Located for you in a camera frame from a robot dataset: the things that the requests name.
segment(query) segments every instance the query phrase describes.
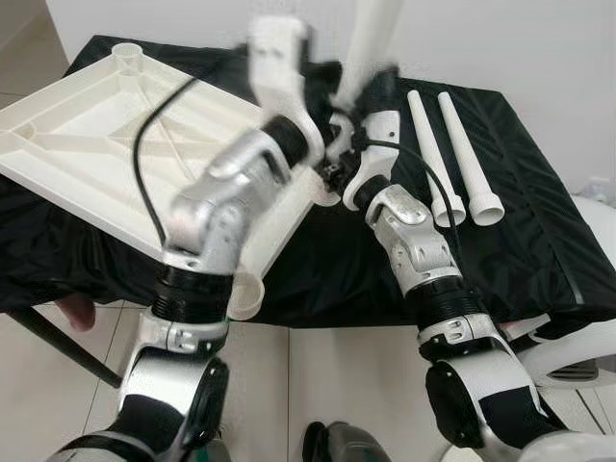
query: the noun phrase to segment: black cloth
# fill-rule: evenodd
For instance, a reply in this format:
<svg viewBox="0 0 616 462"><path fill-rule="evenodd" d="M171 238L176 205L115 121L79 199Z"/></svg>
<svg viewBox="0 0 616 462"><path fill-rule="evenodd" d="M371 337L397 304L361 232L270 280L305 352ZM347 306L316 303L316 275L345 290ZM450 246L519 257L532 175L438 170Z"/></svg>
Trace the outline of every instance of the black cloth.
<svg viewBox="0 0 616 462"><path fill-rule="evenodd" d="M123 38L90 40L67 73L92 64ZM245 49L188 48L136 41L163 63L254 102ZM451 95L504 220L459 226L467 279L498 322L549 313L553 336L616 318L616 273L560 179L502 94L401 79L400 101L418 90L448 166L468 204L437 95ZM406 104L400 141L419 146ZM430 204L416 161L400 154L393 181ZM0 309L18 309L78 291L100 301L153 299L157 264L137 250L0 178ZM359 214L315 206L265 278L253 321L295 327L401 324L402 297L387 256Z"/></svg>

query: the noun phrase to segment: white tile floor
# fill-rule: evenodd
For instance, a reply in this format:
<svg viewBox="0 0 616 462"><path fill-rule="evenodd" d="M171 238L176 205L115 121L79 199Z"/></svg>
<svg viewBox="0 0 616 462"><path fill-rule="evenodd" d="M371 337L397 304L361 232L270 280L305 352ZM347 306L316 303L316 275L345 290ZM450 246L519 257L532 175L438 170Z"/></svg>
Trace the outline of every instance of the white tile floor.
<svg viewBox="0 0 616 462"><path fill-rule="evenodd" d="M53 25L44 22L18 56L0 63L0 109L54 82L66 68ZM39 309L69 331L57 308ZM90 333L69 335L122 372L141 309L129 302L98 307ZM221 356L232 367L223 424L237 461L276 462L288 455L297 462L303 430L315 419L365 427L394 460L408 460L412 448L413 460L432 462L446 447L425 398L425 363L417 353L414 329L290 332L233 324ZM4 316L0 364L2 461L44 460L71 438L102 428L114 417L116 390ZM613 387L543 393L574 429L613 432L616 427Z"/></svg>

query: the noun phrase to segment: white plastic tube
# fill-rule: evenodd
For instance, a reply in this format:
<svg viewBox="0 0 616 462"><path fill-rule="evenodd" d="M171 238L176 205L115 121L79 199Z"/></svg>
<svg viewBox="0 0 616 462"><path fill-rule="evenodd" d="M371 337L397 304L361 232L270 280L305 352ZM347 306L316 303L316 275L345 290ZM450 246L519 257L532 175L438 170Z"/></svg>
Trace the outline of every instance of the white plastic tube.
<svg viewBox="0 0 616 462"><path fill-rule="evenodd" d="M441 151L434 139L434 133L430 127L430 122L427 119L425 113L424 104L420 98L420 94L416 90L411 90L407 94L408 105L411 108L411 115L413 116L413 124L415 125L415 133L417 134L417 140L420 143L420 150L422 151L422 157L426 163L432 167L436 176L439 177L445 192L449 198L451 209L453 211L453 219L455 224L458 225L464 218L466 218L466 211L464 210L464 204L459 195L456 195L449 180L447 168L443 163L441 157ZM428 185L430 186L430 192L432 193L432 216L434 216L434 222L441 227L449 227L449 218L447 216L447 209L445 207L445 200L441 196L439 189L432 179L427 177Z"/></svg>
<svg viewBox="0 0 616 462"><path fill-rule="evenodd" d="M471 217L479 226L495 224L504 216L501 200L490 188L449 93L443 91L439 94L439 104L464 179L464 186L469 194Z"/></svg>

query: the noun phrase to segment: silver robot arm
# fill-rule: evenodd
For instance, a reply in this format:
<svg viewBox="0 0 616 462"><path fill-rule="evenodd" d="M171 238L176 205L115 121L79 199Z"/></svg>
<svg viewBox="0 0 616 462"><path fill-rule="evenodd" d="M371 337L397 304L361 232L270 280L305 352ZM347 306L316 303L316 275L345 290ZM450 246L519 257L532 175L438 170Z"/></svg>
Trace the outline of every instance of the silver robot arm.
<svg viewBox="0 0 616 462"><path fill-rule="evenodd" d="M299 72L308 36L292 18L254 23L250 84L265 123L232 143L173 201L157 298L141 318L118 418L51 462L192 460L212 441L229 375L216 353L226 340L233 274L251 222L298 163L317 169L349 209L364 214L387 252L417 314L420 353L431 363L426 387L443 435L486 461L507 462L533 441L564 430L542 410L528 374L465 285L429 210L390 184L398 150L350 142L364 131L366 139L398 142L399 93L390 85L397 75L372 80L385 90L360 123L350 119L352 105L340 95L333 101L341 111L311 114ZM355 95L358 85L348 79L341 94ZM339 126L333 142L324 141L322 127L329 123Z"/></svg>

